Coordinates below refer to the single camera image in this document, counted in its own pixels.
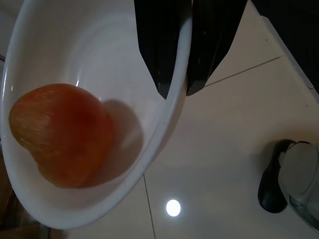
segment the orange fruit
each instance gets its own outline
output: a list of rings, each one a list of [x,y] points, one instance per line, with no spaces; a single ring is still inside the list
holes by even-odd
[[[101,102],[68,84],[47,85],[22,96],[10,111],[9,124],[43,177],[63,188],[87,182],[113,142],[113,123]]]

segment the floor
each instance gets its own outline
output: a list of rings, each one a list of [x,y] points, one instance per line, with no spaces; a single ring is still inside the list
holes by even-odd
[[[0,35],[2,26],[0,18]],[[290,208],[274,215],[257,201],[274,141],[317,142],[318,121],[319,104],[249,1],[228,55],[186,98],[144,178],[104,218],[51,238],[318,238]],[[165,209],[172,199],[177,217]]]

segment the bowl rim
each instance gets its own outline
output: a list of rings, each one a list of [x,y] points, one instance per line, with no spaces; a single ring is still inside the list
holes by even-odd
[[[81,215],[85,216],[76,216],[76,212],[74,212],[73,220],[64,220],[62,218],[44,216],[40,210],[37,210],[37,208],[29,206],[29,204],[27,203],[28,198],[25,197],[23,193],[19,190],[19,188],[21,187],[21,183],[16,179],[14,171],[10,166],[10,146],[6,141],[4,134],[5,129],[9,127],[8,115],[5,115],[4,113],[5,96],[8,94],[9,91],[9,89],[7,89],[6,86],[10,81],[7,75],[8,72],[12,70],[11,62],[14,56],[18,56],[20,52],[18,44],[22,31],[21,28],[25,24],[25,22],[27,22],[25,21],[25,19],[27,19],[27,16],[29,14],[29,8],[32,7],[31,3],[32,1],[26,0],[22,5],[22,8],[20,10],[20,13],[18,15],[17,21],[13,29],[13,33],[11,35],[6,55],[6,61],[3,69],[0,99],[0,135],[2,140],[2,153],[12,188],[14,189],[17,197],[19,198],[24,208],[36,220],[38,220],[42,224],[45,224],[48,227],[61,230],[73,229],[98,220],[99,218],[103,217],[108,212],[110,212],[115,206],[117,206],[138,183],[138,181],[143,176],[148,166],[159,153],[159,149],[164,141],[165,135],[169,130],[168,128],[173,118],[174,112],[178,107],[178,100],[180,98],[186,97],[186,71],[191,44],[192,17],[190,13],[180,28],[175,68],[168,96],[164,105],[161,118],[158,121],[156,129],[153,132],[150,141],[148,142],[146,148],[142,152],[140,159],[136,162],[134,167],[131,169],[126,178],[121,182],[121,184],[108,197],[102,199],[101,201],[97,202],[95,205],[89,208],[79,210],[81,212]]]

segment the tile grout line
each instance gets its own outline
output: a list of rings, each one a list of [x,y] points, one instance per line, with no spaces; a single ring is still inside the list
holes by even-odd
[[[271,59],[271,60],[269,60],[269,61],[263,62],[263,63],[261,63],[261,64],[259,64],[259,65],[257,65],[257,66],[253,66],[253,67],[251,67],[251,68],[248,68],[248,69],[246,69],[246,70],[243,70],[243,71],[238,72],[238,73],[236,73],[236,74],[233,74],[233,75],[231,75],[231,76],[227,76],[227,77],[225,77],[225,78],[223,78],[223,79],[221,79],[221,80],[215,81],[215,82],[213,82],[213,83],[210,83],[210,84],[204,86],[204,88],[207,87],[207,86],[211,86],[211,85],[213,85],[213,84],[216,84],[216,83],[218,83],[218,82],[221,82],[221,81],[223,81],[223,80],[226,80],[226,79],[228,79],[228,78],[231,78],[231,77],[233,77],[233,76],[239,75],[239,74],[241,74],[241,73],[244,73],[244,72],[246,72],[246,71],[249,71],[249,70],[251,70],[251,69],[254,69],[254,68],[258,67],[258,66],[262,66],[262,65],[264,65],[264,64],[267,64],[267,63],[269,63],[269,62],[271,62],[271,61],[277,60],[277,59],[279,59],[279,58],[281,58],[281,57],[282,57],[282,56],[278,56],[278,57],[276,57],[276,58],[274,58],[274,59]]]
[[[152,216],[151,205],[150,205],[150,200],[149,200],[149,193],[148,193],[148,188],[147,188],[147,186],[146,186],[145,174],[143,174],[143,178],[144,178],[144,185],[145,185],[145,190],[146,190],[146,196],[147,196],[147,198],[148,198],[148,204],[149,204],[149,210],[150,210],[150,216],[151,216],[151,222],[152,222],[152,228],[153,228],[153,235],[154,235],[154,239],[156,239],[155,229],[154,229],[154,223],[153,223],[153,216]]]

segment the white bowl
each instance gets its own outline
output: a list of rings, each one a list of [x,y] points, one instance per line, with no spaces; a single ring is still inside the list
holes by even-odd
[[[4,66],[0,129],[12,187],[39,222],[57,229],[91,223],[120,203],[142,177],[182,108],[191,22],[190,16],[180,29],[165,101],[139,53],[133,0],[24,1]],[[123,126],[118,128],[117,149],[107,161],[112,163],[102,169],[92,187],[61,189],[46,181],[9,128],[8,114],[19,97],[61,82],[107,101],[116,124]]]

